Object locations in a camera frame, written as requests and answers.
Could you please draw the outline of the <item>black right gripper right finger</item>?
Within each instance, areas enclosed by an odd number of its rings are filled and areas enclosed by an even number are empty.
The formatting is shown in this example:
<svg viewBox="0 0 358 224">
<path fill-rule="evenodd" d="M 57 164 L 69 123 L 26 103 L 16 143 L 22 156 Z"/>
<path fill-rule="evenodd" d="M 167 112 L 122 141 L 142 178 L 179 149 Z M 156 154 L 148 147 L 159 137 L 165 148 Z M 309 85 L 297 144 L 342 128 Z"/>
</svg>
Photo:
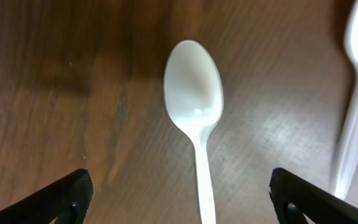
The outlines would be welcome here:
<svg viewBox="0 0 358 224">
<path fill-rule="evenodd" d="M 272 171 L 269 187 L 280 224 L 358 223 L 358 208 L 281 167 Z"/>
</svg>

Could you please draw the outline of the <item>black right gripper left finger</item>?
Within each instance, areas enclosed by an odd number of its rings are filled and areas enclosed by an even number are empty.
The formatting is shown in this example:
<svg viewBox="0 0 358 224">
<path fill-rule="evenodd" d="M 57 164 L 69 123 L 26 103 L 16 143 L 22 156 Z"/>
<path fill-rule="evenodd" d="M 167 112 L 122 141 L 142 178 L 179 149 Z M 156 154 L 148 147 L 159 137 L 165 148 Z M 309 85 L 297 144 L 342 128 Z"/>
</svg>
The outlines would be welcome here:
<svg viewBox="0 0 358 224">
<path fill-rule="evenodd" d="M 86 169 L 77 169 L 0 210 L 0 223 L 83 223 L 93 196 Z"/>
</svg>

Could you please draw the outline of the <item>thin white spoon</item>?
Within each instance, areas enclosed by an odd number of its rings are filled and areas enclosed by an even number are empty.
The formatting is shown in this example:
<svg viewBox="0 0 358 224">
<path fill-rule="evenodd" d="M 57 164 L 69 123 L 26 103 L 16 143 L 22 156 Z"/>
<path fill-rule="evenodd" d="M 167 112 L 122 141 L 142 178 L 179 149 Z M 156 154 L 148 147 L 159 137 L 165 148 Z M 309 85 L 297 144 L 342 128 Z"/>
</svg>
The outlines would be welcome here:
<svg viewBox="0 0 358 224">
<path fill-rule="evenodd" d="M 344 48 L 356 72 L 356 80 L 329 183 L 330 193 L 341 200 L 347 196 L 358 163 L 358 0 L 349 15 Z"/>
<path fill-rule="evenodd" d="M 198 205 L 202 224 L 216 223 L 207 143 L 224 107 L 219 71 L 207 50 L 194 40 L 183 40 L 171 51 L 164 71 L 167 113 L 194 147 Z"/>
</svg>

